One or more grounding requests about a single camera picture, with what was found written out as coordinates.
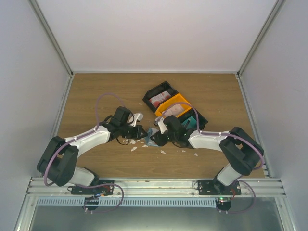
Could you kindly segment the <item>teal leather card holder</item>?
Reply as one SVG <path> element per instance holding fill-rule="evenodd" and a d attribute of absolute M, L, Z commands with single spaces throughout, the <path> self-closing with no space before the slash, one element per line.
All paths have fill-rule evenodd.
<path fill-rule="evenodd" d="M 147 137 L 145 137 L 145 145 L 152 146 L 152 147 L 158 147 L 158 145 L 152 140 L 151 136 L 158 132 L 158 129 L 156 128 L 149 128 L 147 131 Z"/>

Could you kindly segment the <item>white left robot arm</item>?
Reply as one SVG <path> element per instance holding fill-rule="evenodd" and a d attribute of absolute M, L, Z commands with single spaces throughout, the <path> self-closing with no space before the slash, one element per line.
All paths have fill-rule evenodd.
<path fill-rule="evenodd" d="M 95 194 L 99 190 L 99 182 L 95 180 L 94 172 L 77 167 L 78 158 L 87 151 L 119 137 L 139 140 L 147 136 L 142 125 L 142 113 L 132 113 L 129 109 L 120 106 L 113 115 L 90 130 L 79 135 L 61 138 L 53 137 L 48 143 L 37 170 L 43 174 L 45 186 L 56 184 L 62 187 L 68 183 L 82 185 L 88 194 Z"/>

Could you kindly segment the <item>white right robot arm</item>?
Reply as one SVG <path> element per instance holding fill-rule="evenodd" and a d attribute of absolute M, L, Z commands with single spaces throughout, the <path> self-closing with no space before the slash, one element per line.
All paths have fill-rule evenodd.
<path fill-rule="evenodd" d="M 206 132 L 183 125 L 175 116 L 158 119 L 159 131 L 151 136 L 158 145 L 168 142 L 180 148 L 209 149 L 222 152 L 228 164 L 214 177 L 213 189 L 219 195 L 230 190 L 242 176 L 248 176 L 264 164 L 264 151 L 243 129 L 234 127 L 225 132 Z"/>

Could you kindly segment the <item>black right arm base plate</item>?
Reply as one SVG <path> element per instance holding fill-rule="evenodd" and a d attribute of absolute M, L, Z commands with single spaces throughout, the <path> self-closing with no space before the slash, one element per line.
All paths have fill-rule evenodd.
<path fill-rule="evenodd" d="M 238 181 L 225 186 L 218 180 L 198 180 L 194 188 L 198 190 L 199 195 L 214 196 L 216 208 L 219 211 L 228 212 L 235 196 L 242 194 Z"/>

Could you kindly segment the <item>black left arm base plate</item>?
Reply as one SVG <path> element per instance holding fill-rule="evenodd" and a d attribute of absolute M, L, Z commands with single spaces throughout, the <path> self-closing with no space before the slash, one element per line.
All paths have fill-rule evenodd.
<path fill-rule="evenodd" d="M 100 186 L 96 188 L 83 188 L 80 186 L 69 186 L 67 190 L 71 192 L 72 195 L 85 195 L 84 204 L 83 205 L 88 211 L 93 212 L 98 208 L 98 206 L 90 206 L 90 205 L 98 205 L 100 196 L 109 196 L 113 194 L 114 190 L 114 180 L 95 180 L 90 186 L 96 186 L 101 184 L 107 184 L 105 186 Z"/>

